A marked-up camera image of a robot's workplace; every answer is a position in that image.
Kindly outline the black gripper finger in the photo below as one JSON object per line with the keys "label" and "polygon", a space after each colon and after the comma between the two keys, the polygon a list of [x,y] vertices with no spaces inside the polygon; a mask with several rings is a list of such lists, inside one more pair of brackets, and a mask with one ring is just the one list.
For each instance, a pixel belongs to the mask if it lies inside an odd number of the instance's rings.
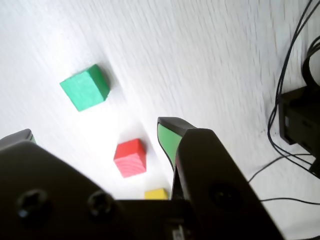
{"label": "black gripper finger", "polygon": [[0,151],[3,240],[128,240],[113,199],[93,181],[30,140]]}
{"label": "black gripper finger", "polygon": [[197,240],[281,240],[282,234],[217,135],[159,117],[157,139],[192,208]]}

